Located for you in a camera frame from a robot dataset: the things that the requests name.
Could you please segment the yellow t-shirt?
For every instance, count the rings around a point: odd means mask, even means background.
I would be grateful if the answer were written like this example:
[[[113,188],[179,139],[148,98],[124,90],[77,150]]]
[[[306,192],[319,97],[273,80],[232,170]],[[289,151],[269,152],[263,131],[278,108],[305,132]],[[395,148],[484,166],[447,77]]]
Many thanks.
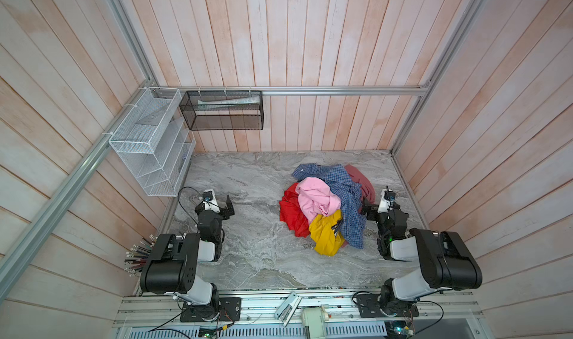
[[[317,215],[310,223],[310,237],[319,255],[334,256],[343,246],[345,239],[340,231],[342,222],[342,211],[336,210],[329,216]]]

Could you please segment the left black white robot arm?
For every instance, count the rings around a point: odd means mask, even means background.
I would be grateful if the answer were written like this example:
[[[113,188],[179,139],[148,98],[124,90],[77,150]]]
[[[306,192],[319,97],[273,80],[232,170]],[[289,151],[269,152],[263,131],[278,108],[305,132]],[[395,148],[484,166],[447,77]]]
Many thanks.
[[[185,235],[162,234],[155,239],[140,274],[144,293],[170,295],[200,320],[215,320],[221,315],[216,285],[197,274],[199,263],[219,260],[225,240],[222,223],[235,215],[230,197],[220,206],[213,191],[202,194],[196,206],[197,232]]]

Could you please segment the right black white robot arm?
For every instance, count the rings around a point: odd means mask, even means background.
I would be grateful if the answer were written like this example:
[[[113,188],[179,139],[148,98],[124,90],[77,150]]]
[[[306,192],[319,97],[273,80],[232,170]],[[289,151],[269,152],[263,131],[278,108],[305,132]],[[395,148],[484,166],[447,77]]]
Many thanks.
[[[416,262],[413,272],[388,279],[379,295],[360,293],[356,303],[375,316],[395,317],[409,312],[422,297],[440,291],[477,289],[483,274],[456,232],[407,228],[409,214],[401,210],[394,193],[379,205],[365,198],[361,213],[378,227],[378,252],[389,261]]]

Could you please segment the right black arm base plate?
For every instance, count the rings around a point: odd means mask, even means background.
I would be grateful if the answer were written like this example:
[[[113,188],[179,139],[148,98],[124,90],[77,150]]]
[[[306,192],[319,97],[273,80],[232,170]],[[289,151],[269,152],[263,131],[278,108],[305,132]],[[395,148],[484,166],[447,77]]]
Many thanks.
[[[401,301],[386,294],[359,291],[352,296],[361,318],[418,317],[419,310],[414,302]]]

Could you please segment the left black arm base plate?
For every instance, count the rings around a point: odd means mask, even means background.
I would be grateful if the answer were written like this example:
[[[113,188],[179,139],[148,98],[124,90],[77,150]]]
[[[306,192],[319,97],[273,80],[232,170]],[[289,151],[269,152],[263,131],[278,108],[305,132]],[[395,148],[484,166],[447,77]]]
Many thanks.
[[[240,297],[223,297],[214,299],[205,306],[184,304],[180,316],[182,323],[202,323],[213,321],[237,322],[240,320],[242,299]]]

